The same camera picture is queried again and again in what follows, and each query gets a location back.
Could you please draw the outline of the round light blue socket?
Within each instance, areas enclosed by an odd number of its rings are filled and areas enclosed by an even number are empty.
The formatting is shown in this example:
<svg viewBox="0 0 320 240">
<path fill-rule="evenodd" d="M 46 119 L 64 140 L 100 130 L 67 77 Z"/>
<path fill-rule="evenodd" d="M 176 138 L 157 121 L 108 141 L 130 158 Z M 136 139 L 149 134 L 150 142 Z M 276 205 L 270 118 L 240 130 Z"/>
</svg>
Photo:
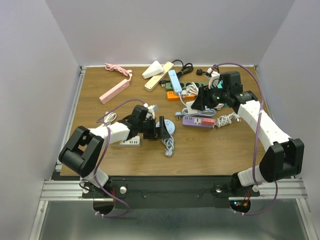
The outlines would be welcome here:
<svg viewBox="0 0 320 240">
<path fill-rule="evenodd" d="M 175 124 L 168 119 L 165 119 L 164 121 L 165 121 L 165 126 L 166 126 L 166 129 L 168 130 L 169 138 L 170 138 L 175 133 L 175 129 L 176 129 Z M 155 125 L 156 133 L 157 133 L 158 126 L 159 126 L 159 121 Z"/>
</svg>

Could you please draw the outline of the white cube socket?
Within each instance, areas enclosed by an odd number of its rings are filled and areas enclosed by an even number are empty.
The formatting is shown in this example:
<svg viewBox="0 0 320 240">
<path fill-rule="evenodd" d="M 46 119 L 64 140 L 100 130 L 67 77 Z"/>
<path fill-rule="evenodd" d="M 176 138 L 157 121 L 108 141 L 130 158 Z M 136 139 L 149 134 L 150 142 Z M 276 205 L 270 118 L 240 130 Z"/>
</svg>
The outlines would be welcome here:
<svg viewBox="0 0 320 240">
<path fill-rule="evenodd" d="M 194 101 L 189 101 L 189 102 L 186 103 L 187 113 L 188 114 L 194 114 L 196 112 L 194 109 L 192 109 L 193 103 L 194 103 Z"/>
</svg>

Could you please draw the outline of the white usb power strip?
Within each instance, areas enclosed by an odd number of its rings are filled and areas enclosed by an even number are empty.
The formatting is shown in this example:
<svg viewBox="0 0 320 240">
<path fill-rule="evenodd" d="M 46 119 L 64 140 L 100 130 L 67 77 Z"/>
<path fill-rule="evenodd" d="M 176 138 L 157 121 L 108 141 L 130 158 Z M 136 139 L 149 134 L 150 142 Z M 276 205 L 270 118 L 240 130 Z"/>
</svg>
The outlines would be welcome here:
<svg viewBox="0 0 320 240">
<path fill-rule="evenodd" d="M 137 148 L 137 147 L 140 147 L 140 145 L 141 145 L 141 138 L 138 135 L 135 137 L 132 137 L 129 140 L 121 140 L 121 141 L 117 141 L 110 144 L 110 146 L 113 148 L 128 148 L 128 147 Z"/>
</svg>

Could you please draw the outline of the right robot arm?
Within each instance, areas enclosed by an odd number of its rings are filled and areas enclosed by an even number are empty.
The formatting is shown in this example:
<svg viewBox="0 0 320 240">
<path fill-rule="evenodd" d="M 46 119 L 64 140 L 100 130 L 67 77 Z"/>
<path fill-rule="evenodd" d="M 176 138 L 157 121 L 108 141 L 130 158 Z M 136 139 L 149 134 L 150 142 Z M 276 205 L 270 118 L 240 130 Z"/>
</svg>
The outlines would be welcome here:
<svg viewBox="0 0 320 240">
<path fill-rule="evenodd" d="M 305 145 L 299 138 L 293 139 L 283 132 L 264 111 L 252 91 L 244 91 L 238 71 L 219 76 L 222 87 L 200 86 L 192 109 L 203 111 L 218 104 L 226 104 L 234 110 L 256 134 L 256 140 L 264 147 L 265 154 L 258 165 L 232 175 L 231 192 L 242 195 L 248 186 L 272 183 L 296 176 L 302 171 Z"/>
</svg>

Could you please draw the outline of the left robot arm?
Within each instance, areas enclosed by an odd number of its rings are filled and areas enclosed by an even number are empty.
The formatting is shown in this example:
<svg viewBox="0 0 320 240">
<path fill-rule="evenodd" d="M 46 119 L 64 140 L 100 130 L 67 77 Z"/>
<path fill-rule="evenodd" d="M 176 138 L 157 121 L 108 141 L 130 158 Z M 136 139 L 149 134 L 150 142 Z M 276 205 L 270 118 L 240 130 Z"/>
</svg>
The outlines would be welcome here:
<svg viewBox="0 0 320 240">
<path fill-rule="evenodd" d="M 111 193 L 110 177 L 99 168 L 110 144 L 128 141 L 138 134 L 144 139 L 167 139 L 165 118 L 156 119 L 157 105 L 136 105 L 123 119 L 107 124 L 104 117 L 96 128 L 78 126 L 60 151 L 58 160 L 94 185 L 100 197 Z"/>
</svg>

